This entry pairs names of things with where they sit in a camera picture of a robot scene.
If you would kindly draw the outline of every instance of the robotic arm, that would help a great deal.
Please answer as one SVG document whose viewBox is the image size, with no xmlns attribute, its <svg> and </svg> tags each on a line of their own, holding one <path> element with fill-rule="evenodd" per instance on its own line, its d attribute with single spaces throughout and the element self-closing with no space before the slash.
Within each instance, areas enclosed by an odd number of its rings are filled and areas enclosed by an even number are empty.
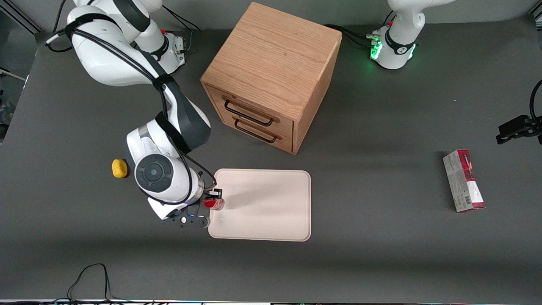
<svg viewBox="0 0 542 305">
<path fill-rule="evenodd" d="M 386 69 L 399 69 L 412 58 L 415 41 L 425 25 L 423 9 L 448 4 L 455 0 L 388 0 L 396 12 L 391 26 L 373 31 L 371 59 Z"/>
<path fill-rule="evenodd" d="M 212 193 L 206 192 L 200 174 L 184 159 L 208 140 L 210 123 L 150 53 L 130 46 L 130 28 L 126 33 L 118 21 L 94 5 L 76 7 L 68 15 L 66 34 L 93 79 L 110 86 L 150 84 L 160 92 L 164 111 L 131 131 L 126 141 L 135 163 L 135 180 L 154 212 L 162 220 L 181 214 L 186 221 L 197 217 L 186 208 Z M 204 217 L 197 220 L 200 227 L 208 224 Z"/>
<path fill-rule="evenodd" d="M 127 43 L 135 41 L 160 63 L 166 73 L 173 73 L 185 63 L 184 40 L 162 33 L 150 13 L 162 7 L 162 0 L 74 0 L 77 7 L 101 9 L 120 27 Z"/>
</svg>

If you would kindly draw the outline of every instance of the black metal handle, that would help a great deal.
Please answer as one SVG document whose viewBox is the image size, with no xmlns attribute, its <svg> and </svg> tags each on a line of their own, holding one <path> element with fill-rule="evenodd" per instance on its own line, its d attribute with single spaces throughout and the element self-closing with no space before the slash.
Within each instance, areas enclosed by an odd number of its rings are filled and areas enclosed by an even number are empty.
<svg viewBox="0 0 542 305">
<path fill-rule="evenodd" d="M 269 122 L 264 123 L 264 122 L 262 122 L 260 120 L 257 120 L 255 118 L 251 118 L 251 117 L 249 117 L 249 116 L 247 116 L 247 115 L 245 115 L 243 113 L 240 113 L 237 110 L 231 109 L 230 107 L 228 107 L 229 103 L 230 103 L 229 99 L 227 99 L 226 102 L 224 103 L 224 107 L 226 108 L 226 110 L 228 110 L 229 112 L 235 113 L 236 115 L 238 115 L 238 116 L 240 116 L 242 118 L 245 118 L 247 120 L 250 120 L 250 121 L 252 121 L 252 122 L 254 122 L 256 124 L 260 124 L 260 125 L 265 126 L 265 127 L 269 127 L 273 123 L 273 118 L 269 119 Z"/>
<path fill-rule="evenodd" d="M 260 139 L 260 140 L 262 140 L 264 142 L 267 142 L 267 143 L 271 144 L 271 143 L 274 143 L 276 141 L 276 139 L 277 139 L 277 137 L 274 136 L 273 139 L 268 140 L 268 139 L 266 139 L 266 138 L 264 138 L 262 136 L 259 136 L 259 135 L 255 134 L 255 133 L 253 133 L 252 131 L 246 130 L 245 128 L 238 126 L 237 125 L 238 123 L 239 123 L 239 120 L 235 120 L 235 124 L 234 124 L 235 128 L 237 128 L 237 129 L 239 129 L 239 130 L 241 130 L 241 131 L 243 131 L 243 132 L 245 132 L 245 133 L 247 133 L 247 134 L 249 134 L 249 135 L 251 135 L 251 136 L 253 136 L 255 138 L 258 138 L 258 139 Z"/>
</svg>

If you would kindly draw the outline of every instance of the yellow sponge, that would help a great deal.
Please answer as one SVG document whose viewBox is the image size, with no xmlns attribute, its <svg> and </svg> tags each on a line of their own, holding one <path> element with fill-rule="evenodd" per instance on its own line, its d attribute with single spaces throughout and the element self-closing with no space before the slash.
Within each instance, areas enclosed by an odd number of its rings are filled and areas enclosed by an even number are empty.
<svg viewBox="0 0 542 305">
<path fill-rule="evenodd" d="M 128 164 L 122 159 L 115 159 L 111 164 L 111 171 L 113 171 L 113 176 L 125 178 L 128 175 Z"/>
</svg>

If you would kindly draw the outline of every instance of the cardboard box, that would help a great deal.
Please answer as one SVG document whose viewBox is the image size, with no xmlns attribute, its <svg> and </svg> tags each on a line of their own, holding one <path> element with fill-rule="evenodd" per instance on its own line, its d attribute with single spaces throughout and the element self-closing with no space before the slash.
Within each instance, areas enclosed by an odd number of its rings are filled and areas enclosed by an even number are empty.
<svg viewBox="0 0 542 305">
<path fill-rule="evenodd" d="M 469 150 L 458 149 L 443 160 L 454 197 L 455 210 L 462 213 L 485 208 L 482 194 L 474 180 Z"/>
</svg>

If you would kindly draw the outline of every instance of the wooden cabinet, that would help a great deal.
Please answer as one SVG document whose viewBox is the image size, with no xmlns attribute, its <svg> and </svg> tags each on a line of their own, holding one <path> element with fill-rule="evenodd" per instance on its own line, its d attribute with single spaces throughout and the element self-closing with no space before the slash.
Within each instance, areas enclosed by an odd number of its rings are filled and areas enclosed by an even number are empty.
<svg viewBox="0 0 542 305">
<path fill-rule="evenodd" d="M 224 124 L 295 155 L 340 42 L 339 31 L 252 2 L 201 82 Z"/>
</svg>

